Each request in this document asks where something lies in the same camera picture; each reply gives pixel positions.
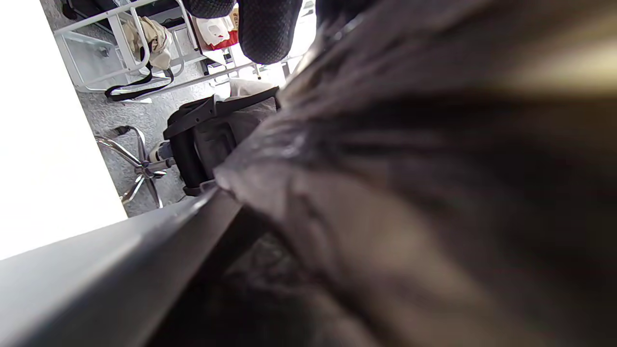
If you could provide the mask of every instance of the black chair backrest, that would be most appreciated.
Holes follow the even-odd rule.
[[[273,98],[276,108],[278,87],[232,101],[217,101],[215,96],[180,106],[167,121],[164,138],[170,140],[187,195],[201,192],[203,182],[213,180],[213,169],[231,154],[261,119],[233,117],[234,112]]]

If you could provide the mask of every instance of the gray carpet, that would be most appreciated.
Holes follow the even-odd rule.
[[[62,15],[60,0],[40,1],[52,30],[73,23],[72,20]],[[112,35],[95,26],[78,30],[78,32],[102,40],[113,41]],[[189,44],[188,37],[185,42],[180,41],[180,44],[183,47]],[[183,74],[176,81],[182,82],[197,76],[203,76],[203,70],[199,63],[187,65]],[[205,98],[212,94],[213,88],[207,83],[200,83],[155,96],[152,99],[152,104],[108,102],[102,93],[77,93],[94,134],[110,136],[111,129],[119,125],[132,125],[145,134],[146,146],[148,148],[163,140],[163,130],[167,127],[167,118],[180,105]],[[137,153],[136,138],[132,132],[119,136],[115,140],[132,153]],[[101,153],[118,194],[123,193],[129,189],[135,178],[132,167],[116,154],[110,153],[106,149],[102,149]],[[159,195],[164,205],[176,203],[184,196],[182,191],[184,184],[180,179],[177,168],[172,167],[167,172],[166,177],[157,181]],[[87,188],[82,193],[88,194]],[[132,202],[125,205],[126,213],[129,217],[151,211],[155,208],[154,200],[150,197],[145,186],[142,187]]]

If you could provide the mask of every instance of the white wire rack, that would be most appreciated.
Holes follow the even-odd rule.
[[[126,85],[130,82],[130,76],[139,75],[139,70],[144,68],[150,59],[150,52],[148,50],[146,50],[143,59],[140,61],[135,59],[126,40],[125,33],[122,30],[122,23],[133,20],[142,45],[147,47],[146,37],[136,9],[140,6],[155,2],[156,0],[137,0],[135,2],[128,2],[127,0],[120,1],[122,1],[120,2],[122,5],[113,10],[86,18],[54,31],[60,54],[62,55],[73,85],[78,91],[100,92],[112,85]],[[199,53],[196,52],[199,50],[199,47],[197,46],[197,40],[192,30],[190,30],[191,24],[189,15],[182,1],[176,1],[180,7],[182,18],[184,19],[184,24],[170,30],[174,38],[176,50],[180,55],[178,58],[172,60],[172,67],[178,67],[178,70],[174,71],[174,75],[177,76],[184,71],[186,61],[190,59],[194,60],[195,55],[199,55]],[[109,21],[116,41],[115,44],[74,32],[79,28],[104,19]],[[187,32],[191,45],[193,46],[193,52],[183,55],[180,45],[178,44],[177,33],[185,28],[188,29]],[[162,78],[164,77],[155,78],[151,83],[158,83]]]

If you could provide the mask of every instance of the chair caster wheel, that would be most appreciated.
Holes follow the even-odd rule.
[[[67,2],[62,4],[62,14],[64,14],[64,17],[71,20],[77,20],[78,18],[77,12],[75,12],[75,10],[73,10]]]
[[[121,125],[121,126],[119,126],[119,127],[114,129],[114,132],[117,133],[118,136],[124,135],[124,134],[126,134],[126,133],[128,133],[130,131],[131,131],[131,129],[129,127],[127,127],[127,126],[124,126],[124,125]]]

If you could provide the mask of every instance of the gray fabric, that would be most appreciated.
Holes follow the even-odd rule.
[[[616,9],[382,0],[324,28],[217,182],[380,345],[614,345],[617,101],[491,87]]]

